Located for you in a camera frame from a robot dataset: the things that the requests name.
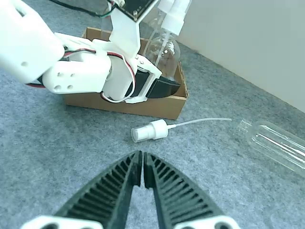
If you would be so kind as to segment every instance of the white wall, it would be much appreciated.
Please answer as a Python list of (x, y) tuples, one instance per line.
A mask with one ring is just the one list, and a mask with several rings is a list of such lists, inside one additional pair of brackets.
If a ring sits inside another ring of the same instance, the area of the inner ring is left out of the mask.
[(193, 0), (179, 41), (305, 112), (305, 0)]

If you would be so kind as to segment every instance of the spray bottle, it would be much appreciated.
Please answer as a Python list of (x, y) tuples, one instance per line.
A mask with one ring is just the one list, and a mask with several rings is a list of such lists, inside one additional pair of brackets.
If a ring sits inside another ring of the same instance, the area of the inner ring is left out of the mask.
[(147, 47), (145, 57), (162, 71), (162, 76), (174, 80), (180, 59), (180, 47), (176, 42), (184, 25), (184, 18), (192, 0), (175, 0), (161, 25), (160, 36)]

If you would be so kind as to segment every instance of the bottle neck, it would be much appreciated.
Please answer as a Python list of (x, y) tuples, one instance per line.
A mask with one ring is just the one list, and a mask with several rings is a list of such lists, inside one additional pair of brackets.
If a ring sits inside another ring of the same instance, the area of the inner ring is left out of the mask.
[(163, 38), (164, 40), (168, 40), (168, 41), (175, 41), (177, 39), (177, 35), (166, 30), (166, 29), (162, 29), (160, 32), (160, 37)]

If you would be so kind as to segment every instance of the clear plastic bottle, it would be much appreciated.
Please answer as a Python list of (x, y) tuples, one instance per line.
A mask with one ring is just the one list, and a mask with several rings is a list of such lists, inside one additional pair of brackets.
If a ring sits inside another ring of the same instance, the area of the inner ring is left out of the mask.
[(174, 80), (180, 59), (176, 35), (162, 29), (160, 36), (149, 44), (145, 57), (162, 72), (163, 77)]
[(166, 13), (158, 9), (158, 16), (156, 18), (152, 19), (148, 23), (143, 21), (140, 23), (140, 36), (148, 39), (147, 45), (153, 40), (153, 38), (159, 35), (165, 16)]
[(305, 141), (280, 127), (260, 121), (243, 120), (238, 130), (258, 152), (305, 177)]

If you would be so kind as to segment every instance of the red wire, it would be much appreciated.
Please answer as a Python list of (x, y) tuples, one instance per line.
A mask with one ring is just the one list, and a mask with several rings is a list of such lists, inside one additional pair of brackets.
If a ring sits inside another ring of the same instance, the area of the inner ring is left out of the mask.
[[(115, 52), (107, 52), (107, 54), (109, 55), (109, 56), (116, 56), (116, 57), (119, 57), (119, 58), (121, 58), (122, 59), (122, 56), (121, 55), (119, 55), (119, 54), (117, 54), (117, 53), (115, 53)], [(132, 70), (132, 67), (130, 66), (130, 64), (126, 61), (126, 63), (127, 63), (127, 65), (128, 65), (128, 67), (129, 67), (129, 69), (131, 70), (131, 72), (132, 72), (132, 76), (133, 76), (133, 78), (135, 79), (135, 75), (134, 75), (134, 72), (133, 72), (133, 70)]]
[(77, 49), (77, 50), (74, 50), (74, 51), (67, 51), (67, 52), (65, 52), (64, 57), (68, 56), (70, 54), (76, 53), (76, 52), (81, 52), (81, 51), (96, 53), (96, 50), (83, 48), (83, 49)]
[[(119, 57), (120, 59), (123, 59), (123, 57), (122, 57), (121, 55), (119, 55), (119, 54), (117, 54), (117, 53), (115, 53), (115, 52), (107, 52), (107, 54), (108, 54), (109, 56), (116, 56), (116, 57)], [(129, 64), (127, 61), (126, 61), (126, 63), (127, 63), (129, 69), (130, 69), (131, 72), (132, 72), (132, 77), (133, 77), (134, 84), (135, 84), (135, 74), (134, 74), (134, 72), (133, 72), (132, 67), (130, 66), (130, 64)], [(104, 98), (102, 92), (100, 93), (100, 96), (101, 96), (102, 99), (106, 100), (106, 99)]]
[(36, 88), (46, 88), (45, 86), (43, 86), (42, 84), (37, 84), (37, 83), (28, 83), (26, 84), (27, 86), (30, 87), (36, 87)]

